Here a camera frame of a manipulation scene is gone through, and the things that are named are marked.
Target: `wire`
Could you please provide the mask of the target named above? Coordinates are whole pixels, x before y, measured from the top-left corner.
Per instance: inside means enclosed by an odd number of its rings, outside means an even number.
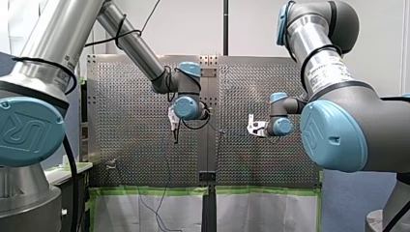
[[[166,71],[165,85],[166,85],[166,89],[168,90],[168,92],[166,93],[166,98],[168,102],[172,102],[175,99],[175,92],[172,93],[172,97],[171,97],[172,70],[171,70],[171,67],[169,66],[164,66],[164,68]]]
[[[157,8],[158,4],[160,3],[161,0],[158,0],[157,3],[154,6],[154,9],[151,11],[150,15],[148,16],[147,20],[145,20],[144,26],[141,29],[141,33],[144,31],[145,27],[148,24],[148,21],[151,19],[151,16],[154,14],[155,9]]]
[[[290,47],[289,47],[289,39],[287,38],[287,15],[288,15],[288,13],[289,13],[289,10],[290,10],[290,6],[292,5],[292,4],[295,4],[296,2],[295,1],[289,1],[289,2],[287,2],[287,5],[286,5],[286,10],[285,10],[285,19],[284,19],[284,26],[285,26],[285,31],[284,31],[284,40],[285,40],[285,47],[286,47],[286,49],[287,49],[287,52],[289,52],[289,56],[290,56],[290,58],[292,58],[292,60],[293,61],[295,61],[296,63],[298,63],[297,61],[296,61],[296,58],[295,58],[295,56],[293,55],[293,52],[290,50]]]
[[[165,198],[165,195],[166,195],[166,191],[168,190],[169,184],[171,183],[171,168],[170,168],[170,164],[169,164],[169,159],[166,157],[166,154],[165,154],[165,153],[163,153],[163,158],[164,158],[165,163],[166,163],[166,169],[167,169],[167,174],[168,174],[168,180],[167,180],[166,185],[165,185],[165,188],[164,188],[164,190],[163,190],[163,193],[162,193],[162,197],[161,197],[159,206],[157,207],[156,210],[154,210],[152,207],[148,206],[148,205],[145,203],[145,201],[143,200],[143,198],[142,198],[142,194],[141,194],[141,191],[140,191],[139,186],[136,186],[136,189],[137,189],[137,191],[138,191],[138,200],[140,200],[141,203],[142,203],[142,205],[144,205],[148,210],[150,210],[152,213],[155,214],[156,220],[157,220],[157,225],[158,225],[160,231],[162,231],[162,232],[183,232],[182,230],[172,230],[172,229],[168,229],[168,228],[165,226],[165,223],[163,222],[162,217],[160,216],[160,213],[159,213],[160,208],[161,208],[161,206],[162,206],[163,199]],[[120,181],[121,181],[121,185],[124,186],[124,185],[125,185],[124,178],[123,178],[123,175],[121,174],[120,168],[119,168],[118,166],[119,166],[119,165],[117,164],[117,166],[115,167],[115,170],[117,170],[117,172],[118,172],[118,175],[119,175]]]
[[[393,227],[401,220],[401,218],[410,210],[410,201],[401,208],[401,210],[393,217],[393,219],[383,229],[383,232],[392,231]]]
[[[150,15],[148,16],[147,20],[145,20],[145,23],[144,23],[144,26],[142,27],[142,30],[131,30],[129,32],[126,32],[126,33],[120,35],[120,32],[121,32],[121,30],[123,28],[123,25],[124,25],[124,22],[127,19],[127,15],[123,14],[123,18],[121,19],[120,23],[118,24],[118,30],[117,30],[117,33],[116,33],[115,37],[112,37],[112,38],[109,38],[109,39],[106,39],[106,40],[102,40],[102,41],[87,43],[84,47],[97,45],[97,44],[105,44],[105,43],[108,43],[108,42],[115,41],[115,44],[117,45],[117,47],[122,50],[122,48],[119,46],[118,39],[120,39],[122,37],[125,37],[125,36],[127,36],[131,33],[137,33],[138,36],[142,36],[142,32],[145,30],[145,27],[147,26],[148,21],[151,19],[151,16],[154,14],[154,11],[157,8],[160,1],[161,0],[158,0],[158,2],[154,6],[154,9],[151,11]]]
[[[123,49],[120,47],[118,39],[120,39],[120,33],[121,30],[123,29],[123,25],[124,25],[124,21],[127,18],[127,14],[123,14],[123,18],[121,18],[120,24],[118,25],[118,30],[117,30],[117,34],[115,35],[115,45],[119,48],[119,49]]]
[[[70,141],[67,138],[67,135],[64,136],[63,140],[64,149],[67,153],[67,158],[69,159],[70,170],[72,172],[72,181],[73,181],[73,217],[72,217],[72,227],[71,231],[76,232],[77,223],[78,223],[78,177],[77,169],[75,165],[75,156],[73,154],[72,147],[70,146]]]
[[[201,125],[201,126],[199,126],[199,127],[197,127],[197,128],[192,128],[191,126],[187,125],[187,123],[185,122],[184,119],[180,119],[180,121],[182,121],[182,124],[184,124],[184,126],[185,126],[186,128],[188,128],[188,129],[190,129],[190,130],[194,130],[194,131],[203,129],[203,128],[209,123],[210,120],[211,120],[211,114],[208,114],[207,120],[206,120],[206,122],[205,122],[203,125]]]
[[[120,38],[122,38],[122,37],[125,37],[125,36],[127,36],[127,35],[129,35],[129,34],[131,34],[131,33],[135,33],[135,32],[136,32],[136,33],[139,33],[139,36],[141,36],[141,31],[140,31],[140,30],[132,30],[132,31],[126,32],[126,33],[124,33],[124,34],[121,34],[121,35],[118,36],[118,37],[112,37],[112,38],[109,38],[109,39],[106,39],[106,40],[102,40],[102,41],[87,43],[84,47],[92,46],[92,45],[97,45],[97,44],[105,44],[105,43],[108,43],[108,42],[112,42],[112,41],[115,41],[115,40],[117,40],[117,39],[120,39]]]
[[[66,74],[71,78],[71,80],[73,81],[73,85],[72,85],[72,87],[70,88],[70,90],[65,93],[66,95],[72,93],[72,92],[74,91],[75,87],[76,87],[77,84],[78,84],[77,79],[76,79],[76,77],[75,77],[75,74],[74,74],[71,70],[69,70],[68,68],[66,68],[65,66],[60,65],[60,64],[58,64],[58,63],[56,63],[56,62],[48,61],[48,60],[45,60],[45,59],[42,59],[42,58],[32,58],[32,57],[15,57],[15,58],[13,58],[12,60],[17,61],[17,62],[31,61],[31,62],[43,63],[43,64],[48,64],[48,65],[50,65],[50,66],[54,66],[54,67],[57,67],[57,68],[61,69],[61,70],[62,70],[64,73],[66,73]]]
[[[178,142],[179,142],[179,131],[180,131],[180,128],[181,128],[181,121],[182,121],[182,119],[179,120],[178,128],[177,128],[177,130],[174,131],[174,139],[175,139],[174,144],[178,144]]]
[[[301,66],[301,82],[302,82],[302,86],[304,87],[304,89],[306,91],[307,91],[307,86],[305,84],[305,69],[308,65],[308,61],[313,56],[315,56],[316,54],[318,54],[319,52],[324,51],[324,50],[335,50],[338,53],[338,55],[341,56],[341,54],[342,54],[340,47],[338,47],[337,45],[334,45],[334,44],[325,44],[325,45],[322,45],[320,47],[315,48],[313,51],[310,52],[310,54],[307,56],[307,58],[305,58],[304,63]]]

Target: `green stripe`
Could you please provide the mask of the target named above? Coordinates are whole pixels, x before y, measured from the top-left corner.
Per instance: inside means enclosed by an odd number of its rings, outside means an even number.
[[[96,199],[97,195],[90,190],[90,231],[94,232],[94,215],[96,214]]]
[[[272,188],[272,187],[216,187],[217,194],[270,193],[278,195],[318,196],[320,189]]]
[[[57,169],[57,168],[59,168],[59,167],[50,167],[50,168],[48,168],[48,169],[46,169],[45,171],[52,171],[52,170],[55,170],[55,169]]]
[[[120,186],[106,188],[91,188],[93,195],[150,195],[162,196],[165,188]],[[166,196],[206,195],[208,188],[167,188]]]

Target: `metal stand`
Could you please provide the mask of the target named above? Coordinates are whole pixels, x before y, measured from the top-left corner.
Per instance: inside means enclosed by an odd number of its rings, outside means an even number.
[[[59,232],[61,230],[61,191],[52,187],[50,195],[33,204],[0,213],[2,232]]]
[[[208,195],[203,196],[201,231],[217,231],[217,195],[215,191],[215,186],[209,186]]]

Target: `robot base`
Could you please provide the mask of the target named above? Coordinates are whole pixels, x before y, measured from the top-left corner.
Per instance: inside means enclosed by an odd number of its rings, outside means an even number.
[[[61,190],[52,187],[47,198],[0,213],[0,227],[2,232],[59,232],[61,216]]]

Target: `pegboard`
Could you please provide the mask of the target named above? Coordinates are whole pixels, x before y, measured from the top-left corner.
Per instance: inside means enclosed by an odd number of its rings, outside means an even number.
[[[250,113],[269,119],[274,92],[299,96],[299,70],[290,59],[161,56],[164,65],[201,64],[201,99],[212,108],[203,130],[181,127],[175,145],[165,95],[125,55],[91,55],[88,64],[89,154],[97,157],[92,186],[198,186],[198,173],[216,171],[217,185],[318,188],[319,168],[296,130],[280,140],[249,136]],[[117,168],[106,168],[116,160]]]
[[[217,143],[218,185],[317,188],[319,168],[304,151],[300,116],[294,131],[281,138],[249,136],[249,114],[269,121],[269,97],[302,93],[300,73],[287,58],[220,57],[220,131]]]
[[[171,68],[199,60],[198,56],[161,58]],[[179,143],[174,144],[166,95],[155,94],[127,56],[90,55],[87,87],[89,154],[98,158],[92,186],[198,185],[201,132],[181,127]],[[107,168],[114,161],[116,168]]]

